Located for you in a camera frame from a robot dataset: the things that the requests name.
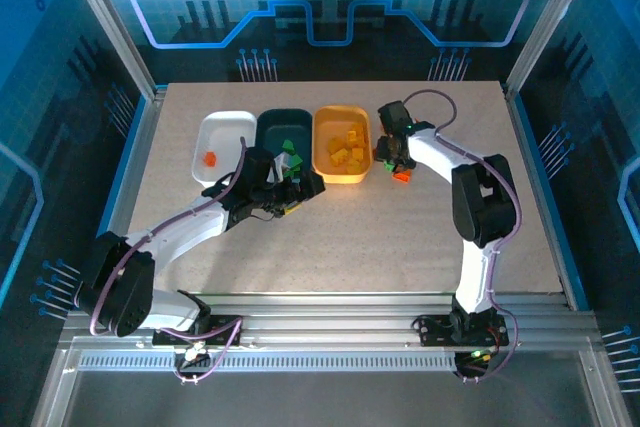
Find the orange block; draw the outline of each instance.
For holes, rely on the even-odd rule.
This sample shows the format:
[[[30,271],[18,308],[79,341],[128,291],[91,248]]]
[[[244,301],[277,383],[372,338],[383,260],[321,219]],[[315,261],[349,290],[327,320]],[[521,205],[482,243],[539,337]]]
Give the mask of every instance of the orange block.
[[[215,167],[216,166],[216,154],[209,151],[204,154],[204,163],[207,167]]]
[[[399,180],[400,182],[408,184],[411,180],[411,171],[405,170],[403,172],[396,172],[393,174],[393,178]]]

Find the cable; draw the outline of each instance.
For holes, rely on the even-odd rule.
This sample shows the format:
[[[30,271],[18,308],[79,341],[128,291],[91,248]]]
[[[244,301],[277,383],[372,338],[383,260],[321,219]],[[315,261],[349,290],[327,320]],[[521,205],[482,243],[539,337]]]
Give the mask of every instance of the cable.
[[[224,324],[222,327],[218,327],[217,329],[210,330],[204,334],[185,334],[184,332],[180,332],[179,330],[174,329],[160,329],[165,334],[173,335],[174,337],[178,337],[182,340],[205,340],[210,339],[211,337],[215,337],[216,335],[220,335],[223,332],[226,332],[231,327],[233,327],[234,322],[241,322],[242,317],[238,317],[237,319],[233,319],[231,322]]]
[[[491,328],[487,329],[487,331],[491,334],[491,336],[496,341],[496,352],[494,355],[498,355],[500,353],[500,337],[498,337],[498,334],[496,334],[495,330]]]
[[[504,358],[504,360],[497,366],[495,367],[491,372],[487,373],[486,375],[484,375],[481,378],[476,377],[476,383],[484,381],[488,378],[491,378],[493,375],[497,374],[498,372],[500,372],[511,360],[511,357],[513,357],[513,354],[515,354],[516,352],[516,348],[518,347],[518,340],[519,340],[519,335],[520,335],[520,329],[518,326],[518,319],[516,319],[516,316],[513,315],[513,313],[508,310],[505,309],[504,307],[500,306],[500,304],[498,304],[495,299],[493,298],[493,274],[495,271],[495,265],[496,265],[496,259],[498,257],[498,253],[500,252],[500,249],[505,246],[508,242],[511,241],[511,239],[513,239],[513,237],[515,237],[515,235],[518,233],[518,231],[520,230],[520,227],[522,226],[522,207],[520,206],[520,201],[518,200],[518,196],[515,193],[515,191],[513,190],[513,188],[511,187],[511,185],[509,184],[509,182],[507,182],[507,180],[495,169],[493,168],[491,165],[489,165],[484,159],[478,157],[477,155],[472,154],[471,152],[468,152],[467,150],[463,149],[462,147],[459,147],[455,144],[452,144],[451,142],[445,140],[442,138],[442,136],[440,135],[440,132],[445,129],[446,127],[450,126],[458,117],[458,106],[456,105],[455,101],[451,98],[451,96],[449,96],[448,94],[445,94],[444,92],[441,92],[440,90],[436,90],[436,89],[422,89],[422,90],[417,90],[415,92],[413,92],[412,94],[410,94],[402,103],[405,105],[406,107],[406,103],[411,100],[412,98],[414,98],[415,96],[419,95],[419,94],[436,94],[439,95],[441,97],[444,97],[445,99],[447,99],[449,101],[449,103],[451,104],[451,108],[453,109],[453,115],[451,116],[451,118],[446,121],[445,123],[439,125],[438,127],[436,127],[435,130],[435,139],[438,143],[440,143],[441,145],[443,145],[444,147],[448,148],[449,150],[457,153],[458,155],[462,155],[463,157],[466,157],[468,159],[473,160],[474,162],[479,163],[480,165],[482,165],[482,167],[485,168],[485,170],[487,170],[491,175],[493,175],[496,180],[500,183],[500,185],[504,188],[504,190],[507,192],[507,194],[509,195],[509,198],[511,199],[511,202],[513,203],[513,206],[515,208],[516,211],[516,222],[515,225],[513,227],[513,229],[511,230],[511,232],[509,232],[509,234],[507,234],[507,236],[505,236],[504,238],[498,240],[493,248],[493,250],[491,251],[490,255],[489,255],[489,264],[487,267],[487,285],[486,285],[486,292],[488,294],[488,298],[489,298],[489,302],[491,303],[491,306],[506,314],[507,316],[509,316],[511,318],[511,320],[513,321],[513,344],[511,346],[511,348],[509,349],[509,352],[507,353],[506,357]],[[466,381],[467,378],[460,376],[463,381]]]
[[[194,215],[194,214],[196,214],[198,212],[201,212],[202,210],[204,210],[204,209],[210,207],[211,205],[215,204],[216,202],[220,201],[225,195],[227,195],[231,191],[231,189],[233,188],[233,186],[237,182],[238,178],[240,177],[240,173],[241,173],[242,167],[244,165],[245,153],[247,151],[247,145],[246,145],[244,137],[240,137],[240,143],[242,144],[242,151],[240,153],[240,160],[238,161],[238,167],[236,168],[235,174],[231,178],[231,181],[229,182],[229,185],[227,185],[227,187],[224,190],[222,190],[217,196],[215,196],[213,199],[209,200],[208,202],[205,202],[204,204],[201,204],[201,205],[195,207],[194,209],[185,210],[184,212],[181,212],[180,214],[177,214],[177,215],[171,217],[170,219],[165,220],[160,225],[154,227],[149,234],[147,234],[144,237],[142,237],[138,242],[136,242],[133,245],[133,247],[131,247],[127,251],[126,254],[124,254],[122,256],[120,261],[116,264],[116,266],[113,268],[113,271],[111,272],[111,274],[107,278],[107,281],[105,282],[104,286],[102,287],[102,290],[100,291],[100,295],[98,296],[98,300],[96,301],[96,305],[95,305],[95,307],[93,309],[93,313],[91,314],[91,321],[89,322],[89,331],[91,332],[91,335],[101,335],[101,334],[104,334],[104,333],[107,333],[107,332],[110,331],[111,325],[109,325],[108,329],[105,329],[102,332],[97,332],[96,331],[96,324],[98,323],[98,317],[100,316],[100,312],[102,311],[102,308],[104,307],[104,303],[105,303],[105,300],[107,298],[107,295],[109,294],[109,290],[111,290],[111,287],[113,286],[113,283],[116,281],[116,279],[120,275],[120,272],[124,269],[125,265],[129,261],[131,256],[133,256],[133,254],[135,254],[138,251],[138,249],[140,249],[140,247],[142,247],[146,242],[148,242],[153,236],[155,236],[158,233],[162,232],[162,230],[166,229],[171,224],[173,224],[173,223],[175,223],[175,222],[177,222],[177,221],[179,221],[181,219],[184,219],[185,217],[187,217],[189,215]]]
[[[426,314],[422,314],[419,315],[418,317],[416,317],[413,322],[411,322],[411,328],[414,330],[418,330],[416,329],[416,324],[418,322],[420,322],[421,320],[428,320],[429,322],[431,322],[432,324],[442,328],[442,329],[450,329],[451,327],[453,327],[453,324],[447,324],[447,325],[443,325],[440,322],[438,322],[436,319],[434,319],[433,317],[430,317]]]
[[[234,326],[233,327],[233,332],[231,332],[231,335],[229,336],[229,340],[227,340],[226,345],[224,346],[224,349],[222,349],[222,352],[220,352],[220,355],[218,355],[218,358],[216,359],[215,362],[211,362],[211,367],[209,368],[209,370],[207,370],[206,372],[204,372],[203,374],[200,374],[198,376],[193,376],[192,378],[186,377],[184,376],[179,369],[176,369],[173,373],[176,377],[178,377],[182,382],[191,382],[193,384],[197,384],[200,380],[204,380],[207,377],[209,377],[211,374],[213,374],[213,372],[215,372],[215,370],[218,368],[218,366],[222,363],[222,361],[224,360],[224,357],[227,355],[227,352],[229,351],[229,347],[231,347],[231,344],[233,343],[233,339],[236,338],[236,335],[238,335],[238,332],[240,331],[240,326],[242,325],[242,319],[238,318],[233,322],[230,322],[228,324],[226,324],[225,327],[227,326]]]

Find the glass panel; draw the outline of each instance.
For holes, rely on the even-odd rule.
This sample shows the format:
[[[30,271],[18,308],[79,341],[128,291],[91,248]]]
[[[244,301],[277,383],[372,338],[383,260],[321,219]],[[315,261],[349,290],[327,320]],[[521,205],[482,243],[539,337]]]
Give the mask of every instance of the glass panel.
[[[574,0],[521,93],[605,331],[640,313],[639,54],[639,0]]]
[[[160,83],[504,79],[546,2],[113,1]]]
[[[84,0],[0,18],[0,425],[28,425],[75,283],[43,262],[82,263],[139,93]]]

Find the aluminum frame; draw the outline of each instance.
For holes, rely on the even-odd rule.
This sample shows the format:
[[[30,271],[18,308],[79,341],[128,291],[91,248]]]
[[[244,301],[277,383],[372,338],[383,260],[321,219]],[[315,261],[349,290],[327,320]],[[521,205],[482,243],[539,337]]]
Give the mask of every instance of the aluminum frame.
[[[142,96],[150,102],[156,83],[111,0],[87,0]]]
[[[459,349],[421,347],[411,321],[420,314],[447,313],[451,295],[218,294],[201,298],[216,313],[245,316],[240,346],[230,351],[223,366],[227,371],[424,372],[451,370],[451,356]],[[501,295],[497,300],[518,317],[520,354],[580,352],[589,372],[586,385],[602,425],[627,425],[613,423],[624,419],[624,403],[616,402],[615,412],[605,408],[614,405],[610,399],[615,400],[616,393],[610,389],[617,387],[603,380],[613,372],[592,312],[570,310],[562,294]],[[172,370],[175,351],[154,348],[152,331],[124,338],[93,337],[88,325],[86,314],[69,315],[32,425],[62,424],[78,371]],[[507,325],[513,339],[513,326]],[[304,359],[311,359],[312,365],[305,366]]]
[[[577,275],[577,267],[573,262],[573,257],[569,251],[568,240],[562,226],[557,227],[555,225],[554,215],[549,206],[549,201],[554,202],[554,200],[552,198],[549,199],[549,195],[545,193],[545,191],[550,192],[550,187],[548,186],[548,180],[542,177],[546,175],[544,169],[537,165],[540,161],[538,160],[538,162],[536,162],[534,158],[533,152],[536,146],[531,142],[527,134],[527,130],[530,130],[528,121],[522,118],[521,109],[518,108],[517,105],[517,99],[507,98],[506,101],[516,134],[516,140],[520,146],[520,152],[522,152],[525,169],[531,181],[531,190],[533,191],[538,212],[542,219],[542,226],[547,235],[547,239],[549,239],[551,254],[558,275],[560,276],[560,283],[567,297],[567,302],[574,310],[587,310],[588,302],[582,286],[578,285],[577,291],[573,287],[573,279],[575,279]],[[547,188],[543,186],[543,182],[547,183]]]
[[[124,182],[129,188],[123,189],[126,193],[118,197],[112,223],[109,224],[110,228],[124,232],[135,203],[163,93],[155,95],[155,83],[111,1],[87,1],[142,95],[148,101],[154,100],[154,107],[146,109],[149,110],[145,113],[147,120],[141,124],[125,172]],[[570,2],[549,0],[547,3],[507,80],[510,101],[523,85]],[[523,149],[525,162],[526,152],[527,149]],[[545,228],[551,229],[548,233],[553,232],[549,222],[545,222]],[[553,235],[551,238],[556,248],[558,242]],[[556,250],[556,260],[562,259],[561,249]],[[559,265],[561,277],[565,276],[566,299],[563,295],[526,294],[498,298],[521,321],[522,345],[519,351],[580,352],[585,381],[601,424],[630,425],[621,394],[615,382],[611,381],[615,377],[606,354],[602,352],[595,318],[591,312],[575,312],[566,305],[568,301],[575,308],[576,299],[570,283],[566,282],[566,269],[563,274]],[[246,354],[255,357],[274,352],[318,355],[327,352],[375,355],[383,352],[397,357],[406,356],[407,352],[447,353],[447,349],[420,347],[417,334],[410,329],[410,321],[418,314],[447,313],[450,308],[448,294],[238,294],[203,297],[218,313],[247,317],[242,343],[234,349],[234,356]],[[91,337],[88,321],[85,314],[72,313],[66,322],[32,425],[62,424],[78,368],[84,365],[83,355],[91,352],[135,352],[148,353],[153,357],[172,352],[154,349],[150,344],[151,332],[123,339]]]
[[[548,0],[507,78],[507,99],[514,99],[540,58],[572,0]]]

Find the yellow block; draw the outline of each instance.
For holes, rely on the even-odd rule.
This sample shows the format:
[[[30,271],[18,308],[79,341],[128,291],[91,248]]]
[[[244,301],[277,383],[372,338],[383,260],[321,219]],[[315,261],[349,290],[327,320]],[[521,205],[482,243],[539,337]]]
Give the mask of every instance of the yellow block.
[[[340,149],[338,152],[331,155],[330,158],[333,166],[337,167],[349,158],[349,152],[347,151],[347,149]]]
[[[361,147],[354,147],[351,150],[351,156],[353,157],[354,160],[357,160],[358,162],[362,162],[364,160],[364,149]]]
[[[359,135],[356,138],[356,141],[353,143],[352,148],[359,148],[359,149],[366,149],[367,148],[367,144],[364,141],[364,135]]]
[[[358,134],[355,130],[347,132],[347,146],[349,148],[355,147],[358,143]]]
[[[333,155],[340,149],[344,149],[344,146],[345,142],[343,139],[341,139],[340,137],[333,137],[329,141],[329,146],[327,147],[327,149],[329,150],[329,153]]]
[[[362,169],[360,168],[360,162],[356,159],[349,159],[347,162],[347,174],[349,175],[358,175],[362,173]]]
[[[351,126],[351,129],[350,129],[350,130],[355,131],[355,133],[356,133],[358,136],[364,136],[364,125],[362,125],[362,124],[360,124],[360,123],[357,123],[357,122],[356,122],[355,124],[353,124],[353,125]]]

